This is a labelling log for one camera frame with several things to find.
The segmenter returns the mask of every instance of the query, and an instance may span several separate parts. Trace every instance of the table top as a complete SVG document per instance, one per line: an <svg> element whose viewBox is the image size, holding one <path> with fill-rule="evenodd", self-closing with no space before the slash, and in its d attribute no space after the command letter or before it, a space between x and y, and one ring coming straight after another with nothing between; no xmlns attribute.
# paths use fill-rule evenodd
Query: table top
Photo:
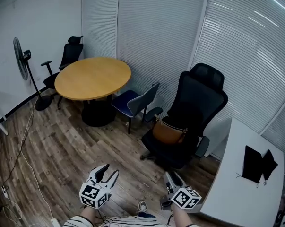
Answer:
<svg viewBox="0 0 285 227"><path fill-rule="evenodd" d="M265 155L270 150L278 163L264 186L242 175L245 146ZM227 145L219 170L200 212L223 222L243 227L272 227L278 212L284 175L283 152L255 131L232 119Z"/></svg>
<svg viewBox="0 0 285 227"><path fill-rule="evenodd" d="M55 89L71 100L92 100L118 91L130 77L129 66L120 60L86 58L63 69L55 80Z"/></svg>

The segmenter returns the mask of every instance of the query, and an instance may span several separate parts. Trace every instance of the blue seat cushion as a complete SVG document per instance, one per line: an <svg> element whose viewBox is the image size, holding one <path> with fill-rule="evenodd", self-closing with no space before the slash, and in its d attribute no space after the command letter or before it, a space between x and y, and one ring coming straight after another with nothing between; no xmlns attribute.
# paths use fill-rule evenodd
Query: blue seat cushion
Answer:
<svg viewBox="0 0 285 227"><path fill-rule="evenodd" d="M112 100L112 106L115 107L118 111L122 112L128 117L133 117L132 112L128 108L128 101L140 96L138 93L133 90L128 90L123 94L119 95L117 98Z"/></svg>

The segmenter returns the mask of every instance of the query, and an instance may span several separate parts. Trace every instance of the fan grille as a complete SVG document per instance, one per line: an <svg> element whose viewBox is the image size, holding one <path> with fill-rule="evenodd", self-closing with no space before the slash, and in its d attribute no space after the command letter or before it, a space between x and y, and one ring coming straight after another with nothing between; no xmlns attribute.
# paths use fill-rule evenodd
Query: fan grille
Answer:
<svg viewBox="0 0 285 227"><path fill-rule="evenodd" d="M14 45L16 61L18 64L20 74L24 80L27 80L28 79L28 70L27 70L25 62L23 60L23 52L21 50L19 40L16 37L13 40L13 45Z"/></svg>

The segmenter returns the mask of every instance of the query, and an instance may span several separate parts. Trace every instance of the black cloth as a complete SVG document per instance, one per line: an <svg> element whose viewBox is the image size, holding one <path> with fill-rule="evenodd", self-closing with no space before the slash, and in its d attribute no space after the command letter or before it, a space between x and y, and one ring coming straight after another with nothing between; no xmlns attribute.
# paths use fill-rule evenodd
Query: black cloth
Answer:
<svg viewBox="0 0 285 227"><path fill-rule="evenodd" d="M270 150L266 152L262 162L263 162L263 175L266 181L270 177L274 169L278 166L278 163L275 162L274 157L271 154Z"/></svg>
<svg viewBox="0 0 285 227"><path fill-rule="evenodd" d="M253 148L245 146L242 177L259 183L262 173L262 155Z"/></svg>

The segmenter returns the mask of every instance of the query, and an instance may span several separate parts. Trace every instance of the shoe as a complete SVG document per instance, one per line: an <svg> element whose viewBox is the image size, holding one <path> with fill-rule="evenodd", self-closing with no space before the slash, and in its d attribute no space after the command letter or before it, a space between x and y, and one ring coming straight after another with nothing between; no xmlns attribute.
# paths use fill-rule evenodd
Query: shoe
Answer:
<svg viewBox="0 0 285 227"><path fill-rule="evenodd" d="M138 204L137 210L138 210L138 212L146 212L147 211L147 203L144 200L140 201Z"/></svg>

